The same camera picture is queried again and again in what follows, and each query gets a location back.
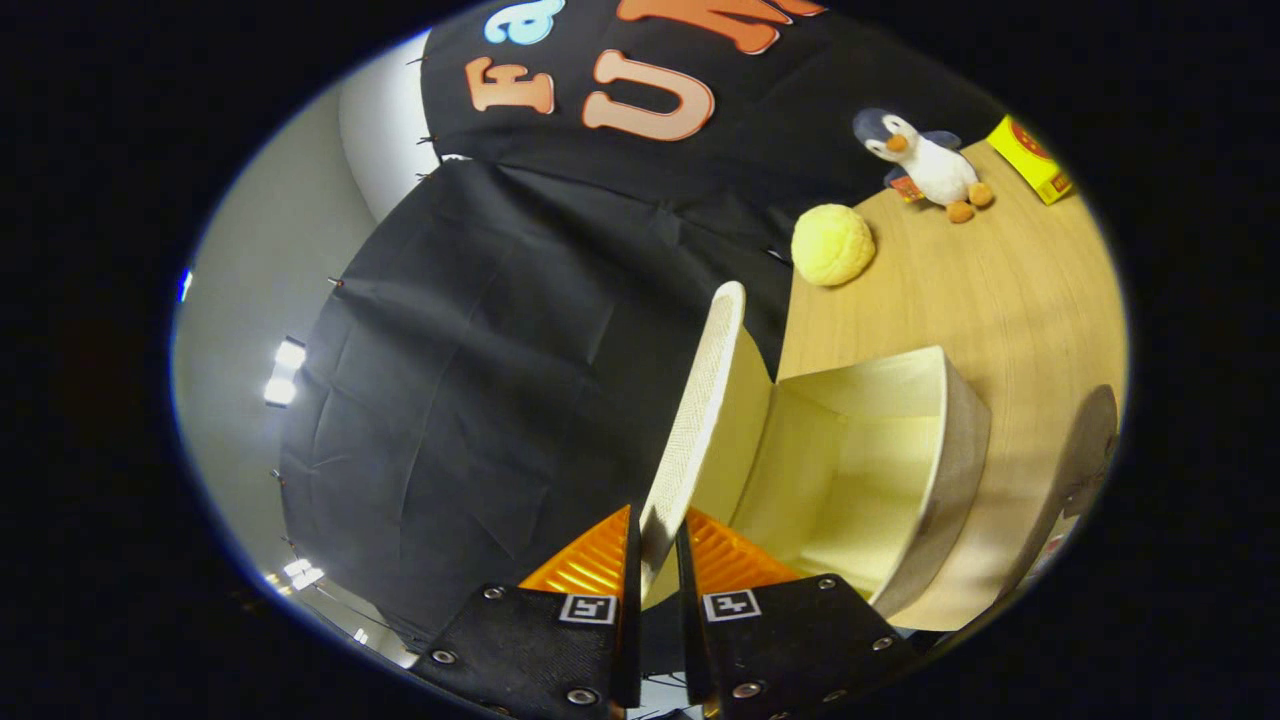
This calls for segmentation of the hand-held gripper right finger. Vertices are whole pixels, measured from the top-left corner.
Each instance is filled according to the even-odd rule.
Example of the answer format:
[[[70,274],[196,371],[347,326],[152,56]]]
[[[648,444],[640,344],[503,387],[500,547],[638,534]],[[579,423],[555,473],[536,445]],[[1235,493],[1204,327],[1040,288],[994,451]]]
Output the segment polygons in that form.
[[[687,696],[709,719],[832,719],[919,666],[837,574],[803,575],[698,510],[676,551]]]

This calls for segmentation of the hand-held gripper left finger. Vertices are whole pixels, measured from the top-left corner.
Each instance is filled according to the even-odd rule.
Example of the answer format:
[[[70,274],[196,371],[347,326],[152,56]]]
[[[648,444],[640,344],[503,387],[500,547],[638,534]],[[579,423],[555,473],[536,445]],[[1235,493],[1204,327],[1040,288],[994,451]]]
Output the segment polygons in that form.
[[[503,717],[625,717],[641,694],[640,550],[626,505],[522,582],[480,585],[413,675]]]

